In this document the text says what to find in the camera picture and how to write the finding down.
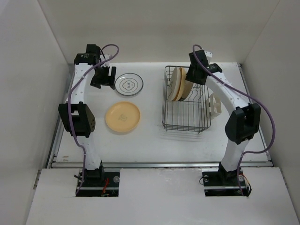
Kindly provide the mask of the beige plate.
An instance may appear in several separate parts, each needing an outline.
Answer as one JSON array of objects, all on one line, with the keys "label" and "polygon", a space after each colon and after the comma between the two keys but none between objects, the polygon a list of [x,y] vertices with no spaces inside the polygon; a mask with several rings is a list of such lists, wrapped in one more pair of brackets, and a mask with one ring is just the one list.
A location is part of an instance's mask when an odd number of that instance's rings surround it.
[{"label": "beige plate", "polygon": [[182,93],[181,98],[179,99],[179,101],[184,101],[189,96],[192,88],[193,88],[193,83],[186,80],[185,85],[184,85],[184,89],[183,89],[183,93]]}]

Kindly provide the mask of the tan yellow plate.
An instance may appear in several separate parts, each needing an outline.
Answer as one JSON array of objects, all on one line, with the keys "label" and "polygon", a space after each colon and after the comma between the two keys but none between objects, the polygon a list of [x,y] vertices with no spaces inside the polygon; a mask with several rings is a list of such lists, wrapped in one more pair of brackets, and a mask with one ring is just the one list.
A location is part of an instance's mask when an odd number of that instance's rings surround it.
[{"label": "tan yellow plate", "polygon": [[179,99],[182,97],[182,94],[183,94],[183,91],[184,91],[186,71],[183,67],[180,67],[180,74],[181,74],[180,86],[179,86],[177,95],[174,98],[174,101],[179,101]]}]

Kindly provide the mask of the white black-patterned plate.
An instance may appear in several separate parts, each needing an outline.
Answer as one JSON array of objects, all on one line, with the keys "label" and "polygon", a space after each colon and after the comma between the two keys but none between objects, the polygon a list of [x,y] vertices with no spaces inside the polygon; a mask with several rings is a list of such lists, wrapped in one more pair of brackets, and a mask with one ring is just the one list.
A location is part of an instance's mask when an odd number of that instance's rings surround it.
[{"label": "white black-patterned plate", "polygon": [[143,79],[135,73],[124,73],[115,80],[115,89],[123,96],[135,96],[142,91],[143,86]]}]

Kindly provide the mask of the cream white plate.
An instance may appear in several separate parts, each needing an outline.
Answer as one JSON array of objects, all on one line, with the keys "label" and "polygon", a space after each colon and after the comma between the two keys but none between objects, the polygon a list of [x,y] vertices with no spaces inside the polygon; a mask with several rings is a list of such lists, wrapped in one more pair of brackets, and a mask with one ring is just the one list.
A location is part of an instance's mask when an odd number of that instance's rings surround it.
[{"label": "cream white plate", "polygon": [[178,93],[180,88],[180,81],[181,81],[181,72],[178,67],[175,67],[168,86],[167,97],[169,101],[173,101]]}]

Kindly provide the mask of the metal wire dish rack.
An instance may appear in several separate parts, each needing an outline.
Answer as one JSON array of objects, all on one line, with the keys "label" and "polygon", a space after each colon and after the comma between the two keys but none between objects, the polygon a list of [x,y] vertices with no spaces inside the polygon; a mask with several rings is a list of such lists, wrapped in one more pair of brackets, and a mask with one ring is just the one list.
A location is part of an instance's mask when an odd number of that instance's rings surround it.
[{"label": "metal wire dish rack", "polygon": [[162,104],[162,125],[165,130],[200,133],[211,126],[210,110],[206,106],[210,90],[194,84],[186,99],[173,102],[168,99],[167,89],[171,85],[171,75],[175,66],[166,66]]}]

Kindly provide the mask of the orange yellow plate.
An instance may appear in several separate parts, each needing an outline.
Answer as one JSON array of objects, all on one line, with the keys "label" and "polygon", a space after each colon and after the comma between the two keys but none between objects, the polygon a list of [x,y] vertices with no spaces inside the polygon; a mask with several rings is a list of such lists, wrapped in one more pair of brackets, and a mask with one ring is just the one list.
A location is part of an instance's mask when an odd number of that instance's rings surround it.
[{"label": "orange yellow plate", "polygon": [[105,114],[105,123],[111,133],[124,135],[140,123],[141,113],[132,102],[120,101],[111,105]]}]

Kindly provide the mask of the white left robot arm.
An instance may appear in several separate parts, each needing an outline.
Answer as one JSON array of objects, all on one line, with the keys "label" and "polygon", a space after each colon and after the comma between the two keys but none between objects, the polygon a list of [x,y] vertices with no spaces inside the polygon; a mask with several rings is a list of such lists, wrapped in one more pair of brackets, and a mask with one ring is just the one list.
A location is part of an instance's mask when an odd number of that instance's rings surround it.
[{"label": "white left robot arm", "polygon": [[71,89],[65,103],[58,106],[65,130],[82,149],[82,172],[76,176],[79,186],[85,184],[88,179],[94,186],[102,185],[105,180],[102,161],[92,145],[96,118],[87,100],[90,87],[100,89],[102,86],[108,86],[115,89],[116,67],[111,67],[110,61],[116,55],[105,55],[103,50],[104,48],[96,44],[88,44],[84,53],[76,55]]}]

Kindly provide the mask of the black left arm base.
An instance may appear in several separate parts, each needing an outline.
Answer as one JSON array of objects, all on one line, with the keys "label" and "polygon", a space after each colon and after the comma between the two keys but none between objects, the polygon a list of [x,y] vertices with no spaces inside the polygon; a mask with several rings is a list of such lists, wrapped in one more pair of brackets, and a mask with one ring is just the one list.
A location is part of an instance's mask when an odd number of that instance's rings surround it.
[{"label": "black left arm base", "polygon": [[76,197],[119,196],[120,172],[104,172],[101,177],[99,175],[93,177],[91,173],[87,174],[81,188],[79,186],[82,179],[82,172],[75,175],[75,178],[79,178],[75,190]]}]

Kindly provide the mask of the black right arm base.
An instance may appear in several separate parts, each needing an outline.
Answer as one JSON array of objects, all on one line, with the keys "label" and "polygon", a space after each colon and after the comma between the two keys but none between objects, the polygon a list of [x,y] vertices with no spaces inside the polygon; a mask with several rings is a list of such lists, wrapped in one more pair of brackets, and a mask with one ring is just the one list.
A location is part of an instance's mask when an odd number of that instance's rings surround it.
[{"label": "black right arm base", "polygon": [[243,173],[233,175],[227,180],[218,171],[204,171],[199,181],[203,181],[206,197],[245,196],[249,197],[252,187]]}]

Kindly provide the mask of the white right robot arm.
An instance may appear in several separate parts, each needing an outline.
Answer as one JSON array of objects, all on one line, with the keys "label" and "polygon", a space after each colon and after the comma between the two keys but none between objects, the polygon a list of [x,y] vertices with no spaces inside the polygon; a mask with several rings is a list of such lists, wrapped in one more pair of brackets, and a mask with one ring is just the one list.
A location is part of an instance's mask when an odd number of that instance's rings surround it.
[{"label": "white right robot arm", "polygon": [[225,155],[219,163],[217,179],[225,185],[238,181],[240,157],[249,141],[258,132],[261,108],[250,103],[233,89],[223,70],[217,64],[209,64],[204,50],[189,54],[190,66],[186,79],[205,85],[225,106],[229,119],[225,125],[228,138]]}]

